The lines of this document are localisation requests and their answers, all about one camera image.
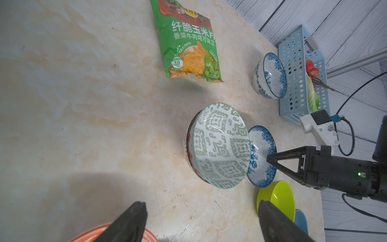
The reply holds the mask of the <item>orange leaf pattern bowl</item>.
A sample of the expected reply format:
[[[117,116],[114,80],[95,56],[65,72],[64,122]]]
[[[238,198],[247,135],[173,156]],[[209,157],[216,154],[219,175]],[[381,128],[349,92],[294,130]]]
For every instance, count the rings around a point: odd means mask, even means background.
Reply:
[[[95,241],[108,227],[110,223],[97,226],[90,229],[77,237],[73,238],[71,242],[93,242]],[[147,229],[145,229],[142,242],[158,242],[157,238]]]

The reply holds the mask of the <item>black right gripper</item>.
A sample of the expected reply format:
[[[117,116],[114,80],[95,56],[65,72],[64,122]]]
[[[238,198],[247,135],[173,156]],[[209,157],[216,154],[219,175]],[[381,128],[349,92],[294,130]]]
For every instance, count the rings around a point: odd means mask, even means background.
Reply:
[[[297,160],[297,171],[280,164],[283,160]],[[330,188],[354,198],[369,197],[387,201],[387,162],[372,162],[331,155],[330,146],[317,150],[314,146],[274,153],[267,162],[285,175],[318,190]]]

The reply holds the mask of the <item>green patterned white bowl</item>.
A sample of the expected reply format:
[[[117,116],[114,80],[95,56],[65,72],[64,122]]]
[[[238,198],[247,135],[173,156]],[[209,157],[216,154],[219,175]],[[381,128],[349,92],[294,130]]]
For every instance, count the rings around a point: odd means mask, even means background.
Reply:
[[[209,184],[230,189],[246,176],[251,141],[239,113],[225,103],[213,103],[201,110],[191,129],[193,156]]]

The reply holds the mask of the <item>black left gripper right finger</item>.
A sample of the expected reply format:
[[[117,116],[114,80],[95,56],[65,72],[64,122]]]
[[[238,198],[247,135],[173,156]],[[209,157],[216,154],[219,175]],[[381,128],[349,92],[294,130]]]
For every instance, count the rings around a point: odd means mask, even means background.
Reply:
[[[270,201],[261,201],[258,217],[265,242],[314,242]]]

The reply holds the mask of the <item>maroon patterned white bowl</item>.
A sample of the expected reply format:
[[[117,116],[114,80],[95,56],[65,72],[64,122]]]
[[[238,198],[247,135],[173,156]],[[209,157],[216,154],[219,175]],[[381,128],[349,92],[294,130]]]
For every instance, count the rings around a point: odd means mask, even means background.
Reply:
[[[183,141],[183,147],[184,147],[184,154],[185,154],[185,158],[186,158],[186,162],[188,164],[188,166],[192,169],[192,171],[204,182],[208,183],[209,182],[202,176],[201,172],[199,171],[198,169],[198,166],[196,164],[196,161],[195,161],[195,158],[193,156],[193,138],[192,138],[192,134],[191,134],[191,129],[193,127],[193,125],[195,124],[195,121],[197,119],[197,117],[199,116],[201,111],[199,111],[195,116],[194,118],[191,120],[187,130],[186,130],[186,137],[184,138],[184,141]]]

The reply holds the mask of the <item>blue floral bowl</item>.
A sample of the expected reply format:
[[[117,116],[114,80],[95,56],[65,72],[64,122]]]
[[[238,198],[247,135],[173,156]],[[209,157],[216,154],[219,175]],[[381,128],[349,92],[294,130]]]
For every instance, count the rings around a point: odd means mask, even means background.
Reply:
[[[282,99],[287,93],[287,77],[278,56],[272,52],[266,53],[257,64],[252,85],[258,94],[268,99]]]
[[[273,136],[263,126],[249,130],[251,140],[251,161],[247,172],[249,181],[258,188],[269,186],[275,178],[277,168],[267,162],[268,155],[276,154]]]

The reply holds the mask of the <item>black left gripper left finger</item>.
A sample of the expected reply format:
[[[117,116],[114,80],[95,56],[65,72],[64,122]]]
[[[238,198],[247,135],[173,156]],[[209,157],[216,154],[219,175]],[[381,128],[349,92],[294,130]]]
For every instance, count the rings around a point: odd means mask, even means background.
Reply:
[[[95,242],[141,242],[148,212],[145,202],[136,201]]]

